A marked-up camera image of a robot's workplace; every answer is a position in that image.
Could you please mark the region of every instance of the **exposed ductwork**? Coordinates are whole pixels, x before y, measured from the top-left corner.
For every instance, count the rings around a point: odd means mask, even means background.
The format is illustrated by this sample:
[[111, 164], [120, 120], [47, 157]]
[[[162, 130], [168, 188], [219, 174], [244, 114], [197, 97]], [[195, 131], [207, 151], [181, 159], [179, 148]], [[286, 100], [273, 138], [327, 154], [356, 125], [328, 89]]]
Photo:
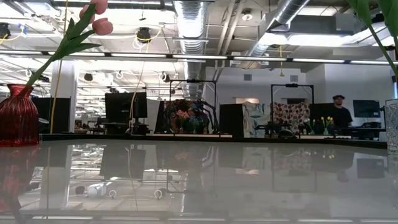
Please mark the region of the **exposed ductwork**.
[[[177, 13], [177, 26], [179, 36], [189, 38], [182, 40], [181, 49], [184, 54], [201, 55], [205, 53], [205, 42], [201, 39], [205, 37], [206, 17], [208, 2], [200, 1], [175, 1], [174, 7]], [[184, 74], [186, 80], [204, 80], [204, 63], [184, 62]], [[190, 98], [198, 98], [198, 85], [186, 85]]]
[[272, 19], [266, 21], [265, 33], [259, 41], [248, 51], [247, 56], [260, 57], [269, 47], [265, 44], [268, 32], [276, 27], [290, 24], [295, 16], [310, 2], [310, 0], [280, 0], [277, 9], [272, 12]]

